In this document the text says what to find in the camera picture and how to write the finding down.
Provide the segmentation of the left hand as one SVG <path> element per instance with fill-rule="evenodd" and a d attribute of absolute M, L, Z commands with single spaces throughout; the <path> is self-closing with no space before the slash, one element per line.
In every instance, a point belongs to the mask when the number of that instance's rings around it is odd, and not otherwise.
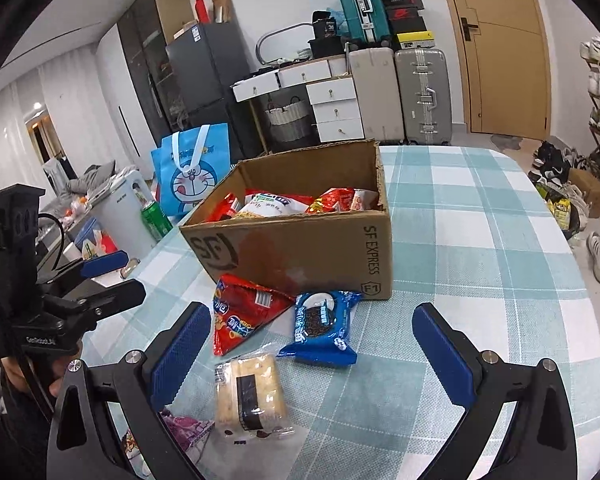
<path fill-rule="evenodd" d="M 57 398 L 67 366 L 71 361 L 79 359 L 82 356 L 82 351 L 83 341 L 79 340 L 76 344 L 76 353 L 73 353 L 71 356 L 63 354 L 53 361 L 43 356 L 40 362 L 28 359 L 29 367 L 36 378 L 38 378 L 40 384 L 47 388 L 48 393 L 53 398 Z M 24 376 L 17 359 L 13 356 L 6 356 L 6 358 L 0 359 L 0 363 L 10 384 L 20 392 L 29 393 L 30 384 L 26 376 Z"/>

